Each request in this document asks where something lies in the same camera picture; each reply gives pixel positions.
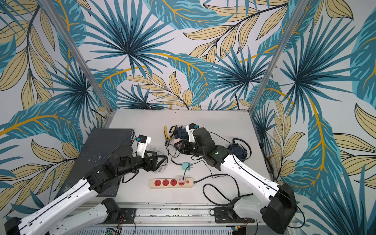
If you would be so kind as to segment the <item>small pink plug adapter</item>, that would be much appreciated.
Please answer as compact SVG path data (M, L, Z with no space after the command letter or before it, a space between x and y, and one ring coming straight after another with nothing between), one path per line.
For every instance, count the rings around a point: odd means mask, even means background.
M177 179L179 185L185 185L186 181L184 177L178 177Z

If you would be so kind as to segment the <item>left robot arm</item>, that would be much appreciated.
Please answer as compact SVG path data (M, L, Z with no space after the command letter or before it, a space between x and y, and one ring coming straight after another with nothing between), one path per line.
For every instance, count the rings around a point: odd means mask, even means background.
M117 186L122 176L137 172L155 171L166 160L165 155L147 151L140 146L133 156L132 147L114 150L100 166L91 169L64 194L43 208L24 217L14 217L5 223L8 235L72 235L92 225L109 221L122 223L125 215L113 199L105 199L95 207L70 216L76 208L97 197L112 186Z

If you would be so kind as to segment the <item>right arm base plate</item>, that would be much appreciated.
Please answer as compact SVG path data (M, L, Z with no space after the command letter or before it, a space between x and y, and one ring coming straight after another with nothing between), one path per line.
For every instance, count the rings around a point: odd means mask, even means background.
M235 211L226 207L216 207L210 209L210 215L214 216L216 224L235 224L235 223L255 223L252 218L241 218L236 215Z

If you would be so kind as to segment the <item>beige red power strip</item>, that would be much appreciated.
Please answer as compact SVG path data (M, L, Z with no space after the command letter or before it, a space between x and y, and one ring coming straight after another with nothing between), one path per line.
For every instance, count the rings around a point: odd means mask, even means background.
M178 178L156 178L150 179L148 186L150 189L182 189L192 188L193 178L186 178L185 181L179 181Z

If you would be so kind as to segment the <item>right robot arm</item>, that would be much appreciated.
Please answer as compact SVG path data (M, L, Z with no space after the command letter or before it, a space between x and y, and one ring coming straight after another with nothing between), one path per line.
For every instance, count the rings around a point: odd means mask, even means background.
M185 155L199 156L209 166L233 177L251 189L259 200L237 197L228 205L231 214L240 218L261 219L275 233L284 234L294 218L298 206L294 190L288 184L279 185L245 165L229 149L217 145L204 127L186 127L189 138L174 141L177 151Z

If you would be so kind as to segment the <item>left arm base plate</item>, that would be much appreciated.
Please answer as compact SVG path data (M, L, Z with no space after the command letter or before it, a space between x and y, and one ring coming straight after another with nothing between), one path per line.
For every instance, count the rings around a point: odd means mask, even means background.
M111 209L102 224L131 225L134 223L136 208Z

